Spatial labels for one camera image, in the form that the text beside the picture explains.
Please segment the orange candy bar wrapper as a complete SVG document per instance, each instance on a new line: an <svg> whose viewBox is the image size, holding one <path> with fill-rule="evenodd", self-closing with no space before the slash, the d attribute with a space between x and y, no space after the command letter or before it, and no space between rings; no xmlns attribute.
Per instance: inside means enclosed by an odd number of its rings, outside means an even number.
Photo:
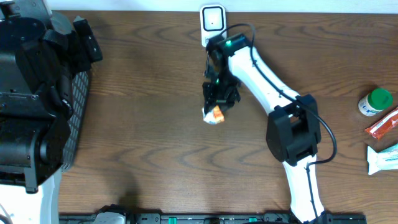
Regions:
<svg viewBox="0 0 398 224"><path fill-rule="evenodd" d="M397 126L397 108L385 115L378 122L366 128L364 131L373 138L380 140L385 134Z"/></svg>

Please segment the teal wipes packet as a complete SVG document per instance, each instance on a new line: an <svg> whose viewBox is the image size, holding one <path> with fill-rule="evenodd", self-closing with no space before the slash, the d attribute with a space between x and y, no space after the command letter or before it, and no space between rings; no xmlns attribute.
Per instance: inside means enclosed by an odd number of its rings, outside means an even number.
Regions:
<svg viewBox="0 0 398 224"><path fill-rule="evenodd" d="M376 152L367 147L368 174L373 175L380 170L397 170L397 145Z"/></svg>

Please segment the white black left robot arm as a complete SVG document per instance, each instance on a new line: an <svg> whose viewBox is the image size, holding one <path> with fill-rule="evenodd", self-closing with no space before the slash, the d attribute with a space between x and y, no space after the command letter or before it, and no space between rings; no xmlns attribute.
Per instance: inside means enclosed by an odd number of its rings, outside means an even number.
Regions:
<svg viewBox="0 0 398 224"><path fill-rule="evenodd" d="M89 22L46 1L1 2L1 222L58 223L91 84Z"/></svg>

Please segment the green lid jar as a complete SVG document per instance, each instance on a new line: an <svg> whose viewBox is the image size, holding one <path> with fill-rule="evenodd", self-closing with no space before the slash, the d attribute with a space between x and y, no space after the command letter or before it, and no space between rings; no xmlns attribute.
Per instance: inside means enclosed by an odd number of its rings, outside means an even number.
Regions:
<svg viewBox="0 0 398 224"><path fill-rule="evenodd" d="M393 97L388 90L377 88L359 100L358 109L365 116L374 116L390 107L392 102Z"/></svg>

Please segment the small orange snack box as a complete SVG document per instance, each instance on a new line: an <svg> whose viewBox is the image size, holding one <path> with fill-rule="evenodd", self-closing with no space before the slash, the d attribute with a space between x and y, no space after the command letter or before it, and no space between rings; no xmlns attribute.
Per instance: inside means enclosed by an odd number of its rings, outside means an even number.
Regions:
<svg viewBox="0 0 398 224"><path fill-rule="evenodd" d="M220 110L220 107L216 105L210 112L205 113L205 109L202 108L203 120L207 124L216 125L224 122L224 115Z"/></svg>

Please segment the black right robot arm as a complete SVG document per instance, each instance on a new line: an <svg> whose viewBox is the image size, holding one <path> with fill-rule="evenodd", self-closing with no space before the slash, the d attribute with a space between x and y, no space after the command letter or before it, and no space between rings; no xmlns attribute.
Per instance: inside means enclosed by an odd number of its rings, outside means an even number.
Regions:
<svg viewBox="0 0 398 224"><path fill-rule="evenodd" d="M240 101L238 87L244 84L266 112L266 144L284 167L293 216L300 223L318 221L325 211L315 174L324 121L316 100L300 96L279 79L244 34L216 35L208 40L206 51L204 121L222 122L223 113Z"/></svg>

